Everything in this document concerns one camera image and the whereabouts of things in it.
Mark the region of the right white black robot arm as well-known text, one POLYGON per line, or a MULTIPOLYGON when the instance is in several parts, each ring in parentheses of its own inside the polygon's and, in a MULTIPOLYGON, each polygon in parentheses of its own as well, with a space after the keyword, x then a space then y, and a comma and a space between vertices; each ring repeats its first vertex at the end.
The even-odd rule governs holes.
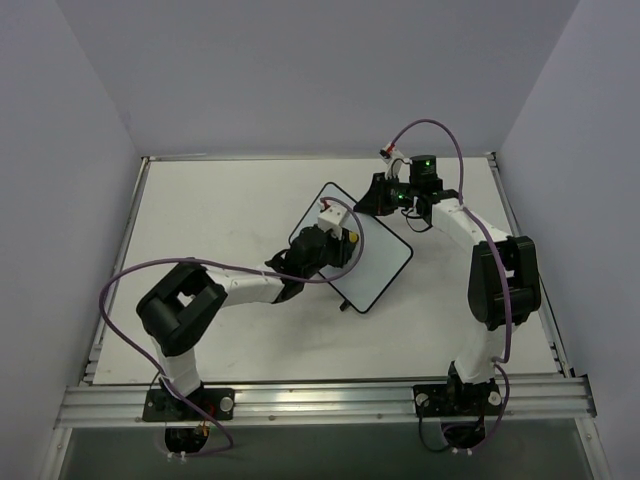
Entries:
POLYGON ((536 246, 526 235, 485 223, 464 204, 460 188, 446 189, 435 156, 386 152, 384 158, 386 171, 373 175, 355 211, 382 217, 402 209, 470 255, 467 301, 478 326, 452 362, 443 390, 447 406, 464 413, 480 398, 500 396, 495 371, 509 362, 516 329, 541 305, 536 246))

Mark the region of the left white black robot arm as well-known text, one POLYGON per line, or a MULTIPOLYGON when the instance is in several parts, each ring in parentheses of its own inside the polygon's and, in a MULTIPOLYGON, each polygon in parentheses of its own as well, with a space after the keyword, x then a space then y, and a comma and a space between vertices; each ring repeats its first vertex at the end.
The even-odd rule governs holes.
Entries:
POLYGON ((361 253, 362 236, 314 225, 303 228, 287 249, 258 273, 230 269, 211 272, 180 262, 138 302, 136 313, 151 337, 169 390, 166 408, 179 419, 194 417, 202 405, 195 346, 219 310, 249 303, 278 304, 302 292, 325 267, 346 268, 361 253))

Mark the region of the small black-framed whiteboard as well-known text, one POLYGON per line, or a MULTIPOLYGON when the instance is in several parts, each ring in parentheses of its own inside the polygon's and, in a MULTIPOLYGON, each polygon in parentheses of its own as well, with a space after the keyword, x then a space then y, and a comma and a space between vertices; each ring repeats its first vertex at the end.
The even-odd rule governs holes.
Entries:
MULTIPOLYGON (((289 243, 304 227, 317 222, 321 211, 320 199, 333 197, 350 208, 356 200, 334 182, 327 182, 289 236, 289 243)), ((399 276, 413 257, 412 247, 378 218, 356 213, 364 231, 364 252, 356 266, 344 277, 329 285, 356 312, 366 314, 399 276)))

